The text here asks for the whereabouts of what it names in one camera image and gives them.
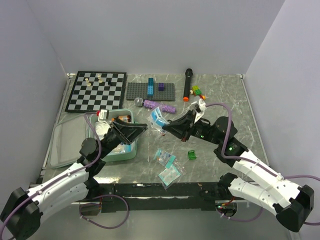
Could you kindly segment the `brown orange-cap medicine bottle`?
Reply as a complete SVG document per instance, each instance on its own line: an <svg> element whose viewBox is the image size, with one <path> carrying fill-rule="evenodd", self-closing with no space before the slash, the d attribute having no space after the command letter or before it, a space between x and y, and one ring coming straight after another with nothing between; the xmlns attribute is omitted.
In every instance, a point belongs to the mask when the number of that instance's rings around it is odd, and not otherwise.
<svg viewBox="0 0 320 240"><path fill-rule="evenodd" d="M123 121L125 123L131 123L132 122L132 118L131 118L130 115L119 115L119 116L113 117L111 119L111 121L114 122L117 119L119 119L119 120L121 120L121 121Z"/></svg>

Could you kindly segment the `clear plaster packet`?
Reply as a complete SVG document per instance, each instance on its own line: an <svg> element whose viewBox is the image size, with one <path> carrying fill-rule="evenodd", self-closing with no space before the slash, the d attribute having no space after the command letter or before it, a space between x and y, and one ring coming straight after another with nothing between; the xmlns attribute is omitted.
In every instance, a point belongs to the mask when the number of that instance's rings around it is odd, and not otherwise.
<svg viewBox="0 0 320 240"><path fill-rule="evenodd" d="M163 127L168 125L169 122L163 117L159 107L156 107L151 111L148 119L153 129L157 130L159 133L166 133Z"/></svg>

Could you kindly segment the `blue-topped small bag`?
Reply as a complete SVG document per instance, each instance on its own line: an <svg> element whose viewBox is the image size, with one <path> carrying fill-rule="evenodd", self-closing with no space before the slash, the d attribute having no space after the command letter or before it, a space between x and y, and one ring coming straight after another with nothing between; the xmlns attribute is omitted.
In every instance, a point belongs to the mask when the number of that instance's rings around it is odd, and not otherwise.
<svg viewBox="0 0 320 240"><path fill-rule="evenodd" d="M166 169L169 169L176 160L176 156L158 148L156 153L154 154L153 160L160 163Z"/></svg>

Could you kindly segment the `mint green medicine case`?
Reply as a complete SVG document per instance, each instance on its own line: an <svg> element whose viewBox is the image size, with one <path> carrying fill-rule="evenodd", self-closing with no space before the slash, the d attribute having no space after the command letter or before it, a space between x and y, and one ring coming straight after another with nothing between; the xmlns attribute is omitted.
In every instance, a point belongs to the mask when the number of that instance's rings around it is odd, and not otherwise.
<svg viewBox="0 0 320 240"><path fill-rule="evenodd" d="M134 115L129 109L118 109L109 111L106 124L110 124L112 118L117 116L130 115L131 122L134 123ZM90 123L95 128L95 123L98 122L98 117L95 114L87 116ZM80 157L80 149L83 140L94 137L93 131L88 126L82 114L74 116L68 120L59 123L53 134L52 144L49 151L48 164L51 168L62 168L73 164ZM137 154L137 143L131 144L131 152L123 154L109 153L102 160L105 162L125 161L134 158Z"/></svg>

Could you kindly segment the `blue wipes packet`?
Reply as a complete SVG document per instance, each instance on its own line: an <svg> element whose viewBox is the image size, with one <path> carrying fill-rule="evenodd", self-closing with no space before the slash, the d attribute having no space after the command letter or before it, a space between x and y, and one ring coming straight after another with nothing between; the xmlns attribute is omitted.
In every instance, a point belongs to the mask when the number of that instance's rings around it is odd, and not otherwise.
<svg viewBox="0 0 320 240"><path fill-rule="evenodd" d="M120 143L116 148L114 148L111 151L111 154L118 155L118 154L127 154L132 151L132 145L131 144L124 144Z"/></svg>

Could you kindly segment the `white gauze packet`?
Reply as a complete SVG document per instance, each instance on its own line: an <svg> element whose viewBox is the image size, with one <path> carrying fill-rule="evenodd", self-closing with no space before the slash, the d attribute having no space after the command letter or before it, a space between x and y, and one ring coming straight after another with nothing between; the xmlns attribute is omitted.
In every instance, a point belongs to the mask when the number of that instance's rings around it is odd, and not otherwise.
<svg viewBox="0 0 320 240"><path fill-rule="evenodd" d="M94 124L94 130L100 140L104 138L104 135L108 133L109 129L110 129L110 126L107 123L96 122Z"/></svg>

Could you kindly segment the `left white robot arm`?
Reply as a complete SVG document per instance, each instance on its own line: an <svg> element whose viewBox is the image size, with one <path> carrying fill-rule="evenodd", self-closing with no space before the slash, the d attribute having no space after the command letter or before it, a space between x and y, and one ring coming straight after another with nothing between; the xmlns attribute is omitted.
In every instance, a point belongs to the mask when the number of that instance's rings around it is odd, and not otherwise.
<svg viewBox="0 0 320 240"><path fill-rule="evenodd" d="M147 130L145 123L111 122L103 139L86 138L80 158L67 170L35 187L14 190L0 215L1 231L8 229L16 240L31 237L48 217L73 202L98 198L100 185L94 179L105 166L102 160L120 143L132 144Z"/></svg>

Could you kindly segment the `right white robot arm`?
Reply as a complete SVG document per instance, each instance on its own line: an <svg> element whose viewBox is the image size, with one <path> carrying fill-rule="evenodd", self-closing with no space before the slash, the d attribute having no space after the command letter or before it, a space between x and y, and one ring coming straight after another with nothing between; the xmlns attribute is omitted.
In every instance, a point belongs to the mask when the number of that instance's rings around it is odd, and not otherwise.
<svg viewBox="0 0 320 240"><path fill-rule="evenodd" d="M163 130L181 141L191 136L217 145L216 157L243 173L255 183L244 181L232 173L219 180L218 193L223 199L232 196L245 199L272 213L277 221L292 232L299 232L314 208L314 190L301 186L271 169L235 138L238 132L230 116L221 116L213 124L196 110L170 121Z"/></svg>

